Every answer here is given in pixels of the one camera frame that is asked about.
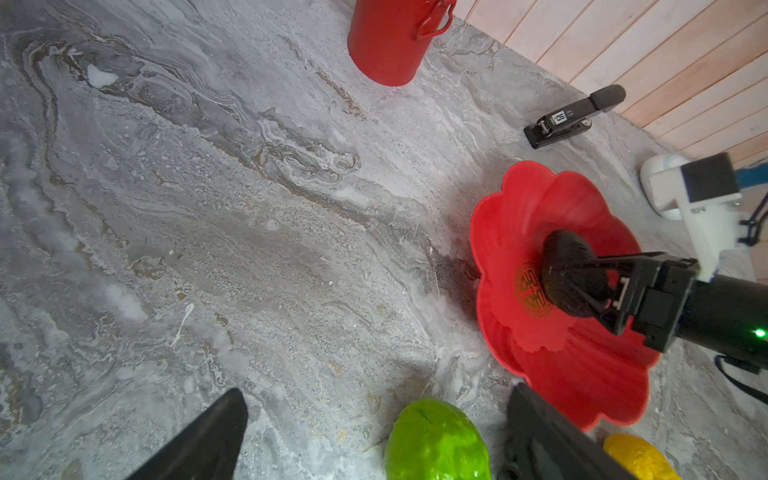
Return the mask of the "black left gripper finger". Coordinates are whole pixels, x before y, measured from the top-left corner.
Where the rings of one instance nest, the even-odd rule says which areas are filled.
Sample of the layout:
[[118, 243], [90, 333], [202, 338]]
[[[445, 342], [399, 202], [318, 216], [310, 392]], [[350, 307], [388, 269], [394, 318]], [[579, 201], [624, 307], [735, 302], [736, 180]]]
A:
[[225, 392], [128, 479], [231, 479], [248, 421], [242, 392]]

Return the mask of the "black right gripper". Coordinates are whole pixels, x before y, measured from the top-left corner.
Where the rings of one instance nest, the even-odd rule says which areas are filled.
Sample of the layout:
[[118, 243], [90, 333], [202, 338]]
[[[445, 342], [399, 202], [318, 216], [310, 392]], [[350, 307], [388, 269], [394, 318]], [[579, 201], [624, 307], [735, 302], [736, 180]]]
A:
[[[619, 256], [611, 303], [611, 332], [629, 328], [659, 353], [671, 345], [682, 309], [700, 271], [693, 258], [661, 252]], [[632, 479], [634, 476], [527, 384], [507, 405], [504, 479]]]

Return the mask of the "yellow fake lemon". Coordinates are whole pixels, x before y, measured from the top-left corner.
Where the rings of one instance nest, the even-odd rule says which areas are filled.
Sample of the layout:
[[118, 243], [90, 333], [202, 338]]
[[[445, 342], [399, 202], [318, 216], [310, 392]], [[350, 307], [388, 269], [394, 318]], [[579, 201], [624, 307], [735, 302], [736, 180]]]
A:
[[641, 437], [613, 434], [604, 441], [603, 450], [637, 479], [681, 480], [668, 459]]

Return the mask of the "green fake fruit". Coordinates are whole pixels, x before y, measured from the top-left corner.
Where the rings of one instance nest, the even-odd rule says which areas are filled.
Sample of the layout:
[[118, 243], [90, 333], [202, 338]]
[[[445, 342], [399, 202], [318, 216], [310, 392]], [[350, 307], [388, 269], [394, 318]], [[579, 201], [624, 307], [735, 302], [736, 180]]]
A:
[[387, 440], [388, 479], [490, 479], [488, 448], [457, 407], [433, 398], [409, 403]]

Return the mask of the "dark fake avocado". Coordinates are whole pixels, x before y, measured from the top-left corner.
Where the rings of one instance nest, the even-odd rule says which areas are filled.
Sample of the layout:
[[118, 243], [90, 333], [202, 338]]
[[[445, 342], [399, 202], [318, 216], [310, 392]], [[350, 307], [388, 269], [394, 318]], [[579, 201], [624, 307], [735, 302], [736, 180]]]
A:
[[596, 258], [591, 246], [569, 230], [556, 230], [544, 242], [541, 274], [544, 292], [553, 305], [569, 316], [593, 318], [589, 302], [578, 290], [603, 307], [613, 294], [609, 277], [597, 269], [554, 272], [552, 268], [556, 263], [589, 262]]

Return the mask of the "red flower-shaped fruit bowl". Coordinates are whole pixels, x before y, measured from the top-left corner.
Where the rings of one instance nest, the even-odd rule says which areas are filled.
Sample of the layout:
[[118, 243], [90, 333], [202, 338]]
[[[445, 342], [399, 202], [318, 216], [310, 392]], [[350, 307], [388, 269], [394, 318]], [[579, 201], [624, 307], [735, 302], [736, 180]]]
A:
[[585, 176], [556, 174], [533, 161], [514, 164], [470, 222], [484, 340], [501, 365], [581, 431], [601, 420], [631, 426], [645, 413], [649, 372], [660, 355], [638, 333], [614, 336], [597, 320], [569, 316], [548, 300], [542, 252], [545, 238], [559, 229], [582, 236], [599, 256], [640, 250]]

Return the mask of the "black stapler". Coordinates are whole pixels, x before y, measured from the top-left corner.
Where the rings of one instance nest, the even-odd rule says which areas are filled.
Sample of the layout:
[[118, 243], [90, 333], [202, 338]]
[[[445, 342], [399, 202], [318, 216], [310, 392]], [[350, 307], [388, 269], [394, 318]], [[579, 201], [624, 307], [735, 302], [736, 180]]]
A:
[[566, 140], [588, 131], [591, 118], [608, 112], [626, 98], [625, 89], [618, 84], [596, 90], [588, 97], [547, 113], [524, 128], [524, 134], [534, 149]]

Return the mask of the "red metal pencil bucket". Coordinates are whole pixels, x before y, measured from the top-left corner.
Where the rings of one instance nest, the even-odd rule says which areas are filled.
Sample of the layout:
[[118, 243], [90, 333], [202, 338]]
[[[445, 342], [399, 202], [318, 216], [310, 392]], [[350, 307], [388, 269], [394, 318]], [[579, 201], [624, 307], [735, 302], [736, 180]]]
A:
[[358, 0], [347, 47], [359, 70], [399, 87], [415, 77], [432, 39], [447, 32], [455, 0]]

